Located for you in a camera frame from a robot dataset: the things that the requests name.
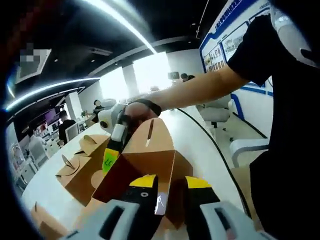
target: air vent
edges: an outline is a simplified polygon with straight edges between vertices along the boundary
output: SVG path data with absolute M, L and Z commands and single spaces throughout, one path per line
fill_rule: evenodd
M 28 78 L 41 74 L 50 53 L 51 49 L 32 49 L 25 51 L 23 55 L 20 56 L 15 83 L 18 84 Z

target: green sticker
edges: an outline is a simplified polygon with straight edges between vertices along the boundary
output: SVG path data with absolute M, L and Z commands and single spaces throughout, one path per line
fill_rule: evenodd
M 115 161 L 118 159 L 117 156 L 112 155 L 109 152 L 106 152 L 104 154 L 104 160 L 102 163 L 102 171 L 103 173 L 107 174 L 107 172 L 109 172 L 110 168 L 112 167 L 112 165 L 115 163 Z

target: ceiling light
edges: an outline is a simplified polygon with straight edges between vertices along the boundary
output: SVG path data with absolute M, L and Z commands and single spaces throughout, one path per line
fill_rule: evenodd
M 104 11 L 106 14 L 111 15 L 119 23 L 125 26 L 130 32 L 132 32 L 138 39 L 140 39 L 154 54 L 157 54 L 156 50 L 151 46 L 151 44 L 141 35 L 141 33 L 136 30 L 123 16 L 121 16 L 116 10 L 111 6 L 103 2 L 102 0 L 83 0 L 99 9 Z
M 69 81 L 63 81 L 63 82 L 59 82 L 59 83 L 55 83 L 55 84 L 52 84 L 52 85 L 49 85 L 49 86 L 44 86 L 44 87 L 41 87 L 37 90 L 33 90 L 21 97 L 19 97 L 18 99 L 16 99 L 15 101 L 13 101 L 12 103 L 10 103 L 6 108 L 5 110 L 6 111 L 10 111 L 14 106 L 18 105 L 19 103 L 21 103 L 22 101 L 36 95 L 36 94 L 39 94 L 41 92 L 44 92 L 48 89 L 52 89 L 52 88 L 55 88 L 55 87 L 58 87 L 58 86 L 62 86 L 62 85 L 66 85 L 66 84 L 72 84 L 72 83 L 77 83 L 77 82 L 84 82 L 84 81 L 90 81 L 90 80 L 99 80 L 100 77 L 90 77 L 90 78 L 82 78 L 82 79 L 75 79 L 75 80 L 69 80 Z
M 8 88 L 9 93 L 11 94 L 11 96 L 12 96 L 13 98 L 15 98 L 14 92 L 11 90 L 11 88 L 9 87 L 9 85 L 7 85 L 7 88 Z

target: hand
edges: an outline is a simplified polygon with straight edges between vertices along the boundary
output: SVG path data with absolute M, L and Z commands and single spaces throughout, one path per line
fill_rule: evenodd
M 140 102 L 133 102 L 126 106 L 124 114 L 132 118 L 129 128 L 131 134 L 133 134 L 144 121 L 158 117 L 150 108 Z

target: black cable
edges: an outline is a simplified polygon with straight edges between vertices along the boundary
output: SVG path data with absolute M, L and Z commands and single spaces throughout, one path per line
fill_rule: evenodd
M 228 166 L 228 164 L 227 164 L 227 162 L 226 162 L 226 159 L 225 159 L 224 155 L 222 154 L 220 148 L 218 147 L 216 141 L 212 138 L 212 136 L 210 136 L 210 134 L 204 129 L 204 127 L 201 126 L 200 123 L 198 123 L 192 116 L 190 116 L 188 113 L 186 113 L 185 111 L 183 111 L 183 110 L 180 109 L 180 108 L 177 108 L 177 109 L 178 109 L 180 112 L 182 112 L 182 113 L 184 113 L 185 115 L 187 115 L 190 119 L 192 119 L 192 120 L 205 132 L 205 134 L 211 139 L 211 141 L 212 141 L 213 144 L 215 145 L 216 149 L 218 150 L 218 152 L 219 152 L 219 154 L 220 154 L 220 156 L 221 156 L 221 158 L 222 158 L 222 160 L 223 160 L 223 162 L 224 162 L 224 165 L 225 165 L 226 169 L 228 170 L 228 173 L 229 173 L 229 175 L 230 175 L 230 177 L 231 177 L 231 179 L 232 179 L 232 181 L 233 181 L 233 183 L 234 183 L 234 185 L 235 185 L 235 187 L 236 187 L 236 189 L 237 189 L 237 191 L 238 191 L 238 193 L 239 193 L 239 195 L 240 195 L 240 198 L 241 198 L 241 201 L 242 201 L 242 205 L 244 206 L 244 209 L 245 209 L 245 211 L 246 211 L 246 214 L 248 215 L 248 217 L 251 218 L 251 213 L 250 213 L 250 210 L 249 210 L 249 207 L 248 207 L 246 198 L 245 198 L 243 192 L 241 191 L 241 189 L 240 189 L 240 187 L 239 187 L 239 185 L 238 185 L 235 177 L 234 177 L 233 174 L 231 173 L 230 168 L 229 168 L 229 166 Z

